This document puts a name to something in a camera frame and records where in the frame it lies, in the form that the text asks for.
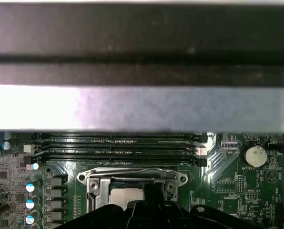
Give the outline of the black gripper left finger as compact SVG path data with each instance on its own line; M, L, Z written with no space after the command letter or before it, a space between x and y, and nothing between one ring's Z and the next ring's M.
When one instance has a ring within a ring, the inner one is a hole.
M154 184L143 188L143 200L132 200L127 208L108 204L58 226L59 229L151 229L154 207Z

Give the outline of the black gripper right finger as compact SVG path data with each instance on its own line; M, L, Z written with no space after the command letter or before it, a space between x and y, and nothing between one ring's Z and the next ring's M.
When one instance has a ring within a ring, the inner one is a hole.
M257 229L259 224L239 219L206 205L194 205L189 211L167 201L161 184L154 184L154 218L157 229Z

